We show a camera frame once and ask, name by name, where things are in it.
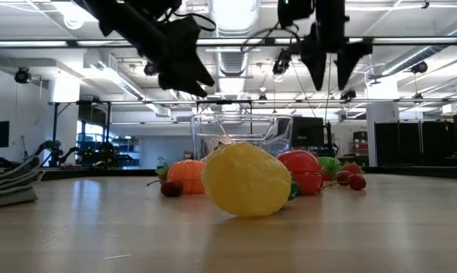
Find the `ceiling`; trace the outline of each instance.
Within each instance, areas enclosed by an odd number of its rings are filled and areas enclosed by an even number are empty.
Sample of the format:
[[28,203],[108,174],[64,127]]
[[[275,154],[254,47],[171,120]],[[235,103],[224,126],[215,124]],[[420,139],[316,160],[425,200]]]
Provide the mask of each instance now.
[[[208,11],[208,0],[187,0],[187,11]],[[0,39],[105,39],[102,36],[97,22],[85,22],[78,30],[68,29],[64,24],[64,16],[60,12],[54,12],[56,6],[51,3],[31,3],[17,0],[15,3],[2,3],[0,5]],[[261,8],[257,19],[257,30],[272,27],[276,22],[277,9],[275,0],[260,0]],[[420,9],[423,1],[410,0],[348,0],[346,2],[347,15],[350,22],[346,24],[347,36],[445,36],[449,28],[457,24],[457,1],[432,1],[428,9]],[[300,20],[298,34],[308,34],[312,19]],[[211,37],[213,33],[202,32],[200,37]],[[277,36],[287,36],[287,33],[277,33]],[[113,33],[106,38],[120,38]],[[373,66],[378,67],[387,64],[397,57],[412,50],[409,46],[379,46],[374,47],[373,54],[361,59],[350,79],[351,87],[358,92],[358,96],[364,96],[365,82],[362,71],[371,71]],[[199,48],[198,55],[206,65],[213,78],[217,78],[216,53],[206,52],[207,48]],[[248,69],[244,85],[244,92],[239,96],[241,99],[255,99],[260,95],[260,88],[266,88],[268,99],[303,99],[304,93],[312,99],[326,99],[328,93],[339,97],[337,88],[337,68],[332,63],[327,64],[326,79],[323,90],[317,92],[307,71],[307,68],[293,58],[293,64],[285,73],[282,82],[276,82],[272,76],[272,64],[279,53],[279,47],[261,47],[248,56]],[[78,56],[85,54],[85,50],[73,49],[28,49],[28,50],[0,50],[0,58],[54,58],[67,66],[83,70],[81,74],[88,75],[84,66],[78,66]],[[174,99],[173,95],[161,90],[156,77],[147,77],[142,73],[142,67],[146,59],[139,58],[136,49],[98,49],[101,56],[112,55],[119,63],[118,70],[127,80],[138,86],[147,97],[151,99]],[[396,75],[399,86],[399,96],[410,98],[416,90],[423,91],[432,86],[440,86],[457,77],[457,46],[449,47],[442,52],[426,59],[429,65],[427,73],[418,75],[414,81],[412,73],[399,73]],[[81,92],[83,94],[95,94],[102,99],[132,99],[116,85],[108,80],[89,78],[83,79]],[[206,87],[211,94],[219,94],[218,85]],[[457,83],[449,84],[446,88],[438,89],[429,97],[447,97],[457,93]],[[440,103],[427,105],[431,110],[440,106]],[[307,104],[294,104],[290,107],[305,107]]]

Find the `plastic lemon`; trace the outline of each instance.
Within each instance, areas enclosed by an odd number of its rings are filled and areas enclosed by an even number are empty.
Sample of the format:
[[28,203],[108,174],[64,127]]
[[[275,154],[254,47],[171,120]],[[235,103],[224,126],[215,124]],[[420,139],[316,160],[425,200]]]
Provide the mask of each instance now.
[[202,181],[220,209],[254,217],[279,211],[288,201],[292,179],[277,158],[249,143],[238,143],[207,157]]

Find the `plastic container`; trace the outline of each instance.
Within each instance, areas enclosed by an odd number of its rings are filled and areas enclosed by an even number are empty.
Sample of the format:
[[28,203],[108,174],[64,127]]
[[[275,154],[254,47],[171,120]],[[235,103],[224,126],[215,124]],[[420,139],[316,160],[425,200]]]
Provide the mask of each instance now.
[[214,114],[191,117],[194,158],[201,160],[221,145],[248,142],[278,156],[291,148],[292,116]]

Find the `wooden table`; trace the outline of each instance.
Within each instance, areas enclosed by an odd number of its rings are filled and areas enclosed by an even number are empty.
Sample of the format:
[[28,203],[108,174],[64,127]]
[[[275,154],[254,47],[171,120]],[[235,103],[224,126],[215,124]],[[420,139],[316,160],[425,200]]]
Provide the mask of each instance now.
[[37,185],[0,209],[0,272],[457,272],[457,180],[369,174],[249,220],[147,181]]

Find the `white column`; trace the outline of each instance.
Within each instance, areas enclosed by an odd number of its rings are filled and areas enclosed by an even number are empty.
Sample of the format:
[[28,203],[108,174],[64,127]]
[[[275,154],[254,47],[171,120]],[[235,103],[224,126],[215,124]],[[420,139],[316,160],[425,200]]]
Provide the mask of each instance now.
[[[368,99],[398,99],[397,81],[394,77],[379,79],[380,83],[368,86]],[[375,124],[397,122],[399,120],[399,104],[397,102],[375,102],[367,105],[368,149],[371,167],[377,166],[377,148]]]
[[[76,102],[80,98],[80,80],[70,74],[59,74],[55,80],[49,82],[50,102]],[[60,105],[58,107],[56,139],[61,142],[61,148],[64,152],[77,145],[77,121],[78,106]],[[49,108],[49,130],[46,131],[46,139],[53,138],[53,119],[54,106]],[[67,163],[74,163],[75,157],[69,156]]]

